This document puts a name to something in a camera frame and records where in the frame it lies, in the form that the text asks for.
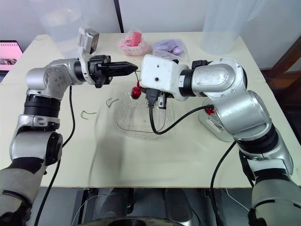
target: silver robotic arm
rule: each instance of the silver robotic arm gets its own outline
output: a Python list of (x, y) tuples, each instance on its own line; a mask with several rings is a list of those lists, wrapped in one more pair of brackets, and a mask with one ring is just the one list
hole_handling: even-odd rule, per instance
[(246, 90), (246, 73), (238, 62), (227, 58), (195, 61), (189, 69), (146, 55), (140, 85), (146, 89), (149, 107), (155, 103), (166, 107), (166, 97), (179, 101), (210, 98), (223, 127), (239, 146), (244, 173), (255, 181), (249, 224), (300, 225), (301, 189), (290, 179), (293, 161), (263, 101)]
[(98, 34), (79, 31), (79, 60), (56, 60), (27, 73), (24, 113), (19, 116), (11, 145), (12, 163), (0, 170), (0, 225), (25, 225), (47, 166), (62, 156), (63, 137), (59, 129), (60, 103), (69, 86), (87, 81), (96, 88), (109, 84), (114, 76), (129, 75), (137, 66), (111, 62), (106, 55), (91, 57)]

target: white wall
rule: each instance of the white wall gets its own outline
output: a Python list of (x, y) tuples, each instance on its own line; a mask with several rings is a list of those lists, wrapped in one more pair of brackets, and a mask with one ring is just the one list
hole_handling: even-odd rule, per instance
[(0, 1), (0, 40), (17, 40), (25, 50), (38, 34), (45, 34), (25, 0)]
[(270, 0), (242, 32), (260, 68), (272, 67), (300, 35), (300, 0)]
[[(209, 0), (119, 0), (125, 32), (201, 31)], [(270, 0), (241, 36), (260, 68), (271, 68), (301, 35), (301, 0)], [(301, 69), (301, 61), (294, 65)]]
[[(102, 33), (120, 32), (113, 0), (74, 0), (95, 20), (89, 26)], [(0, 0), (0, 40), (17, 40), (25, 50), (38, 34), (45, 34), (26, 0)]]
[(207, 0), (119, 0), (124, 31), (135, 26), (143, 32), (203, 30)]

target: white table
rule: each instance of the white table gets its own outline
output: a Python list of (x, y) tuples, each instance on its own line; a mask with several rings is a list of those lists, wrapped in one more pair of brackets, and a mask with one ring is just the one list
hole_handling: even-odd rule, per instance
[[(197, 42), (191, 44), (188, 40), (197, 41), (199, 33), (148, 33), (145, 39), (152, 41), (167, 37), (182, 38), (189, 51), (190, 58), (212, 60), (203, 52), (193, 51)], [(97, 54), (112, 56), (113, 61), (127, 60), (138, 64), (142, 57), (126, 57), (119, 53), (116, 41), (120, 34), (101, 35), (100, 48)], [(44, 66), (53, 59), (60, 57), (57, 50), (51, 46), (47, 36), (38, 36), (31, 46), (8, 74), (0, 86), (0, 168), (10, 164), (9, 144), (12, 138), (18, 115), (23, 112), (26, 85), (26, 71), (36, 66)], [(249, 75), (249, 89), (257, 92), (265, 102), (275, 126), (280, 130), (283, 139), (294, 160), (292, 179), (301, 185), (301, 147), (278, 106), (273, 93), (255, 65), (251, 55), (241, 39), (240, 45), (228, 57), (242, 57), (241, 63)], [(37, 45), (44, 46), (41, 51)], [(76, 119), (76, 129), (73, 138), (63, 149), (60, 171), (54, 186), (61, 187), (209, 187), (215, 166), (230, 143), (218, 140), (202, 126), (197, 113), (189, 116), (183, 122), (163, 137), (158, 139), (134, 139), (124, 136), (115, 122), (119, 110), (119, 101), (111, 108), (105, 101), (112, 98), (122, 98), (125, 91), (135, 85), (135, 76), (114, 78), (109, 86), (95, 89), (84, 84), (73, 88), (73, 108)], [(169, 100), (170, 109), (174, 109), (174, 118), (182, 116), (203, 103), (203, 98), (189, 98), (186, 102)], [(89, 120), (82, 119), (82, 110), (97, 112), (90, 115)], [(57, 131), (66, 139), (72, 128), (72, 120), (68, 103), (68, 94), (61, 103), (61, 127)], [(42, 186), (48, 186), (55, 165), (48, 167), (48, 174), (43, 177)], [(238, 148), (235, 147), (221, 165), (215, 180), (216, 187), (249, 187), (249, 183), (241, 169)]]

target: laptop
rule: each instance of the laptop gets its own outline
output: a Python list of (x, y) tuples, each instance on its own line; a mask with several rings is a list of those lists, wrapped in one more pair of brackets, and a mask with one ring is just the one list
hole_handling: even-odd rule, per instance
[(0, 83), (22, 54), (16, 40), (0, 40)]

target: wooden chair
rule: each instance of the wooden chair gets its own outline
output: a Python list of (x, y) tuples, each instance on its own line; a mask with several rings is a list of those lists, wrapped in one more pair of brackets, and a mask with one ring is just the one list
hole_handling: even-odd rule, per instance
[(287, 70), (301, 58), (301, 36), (270, 70), (261, 71), (283, 107), (301, 108), (301, 71)]

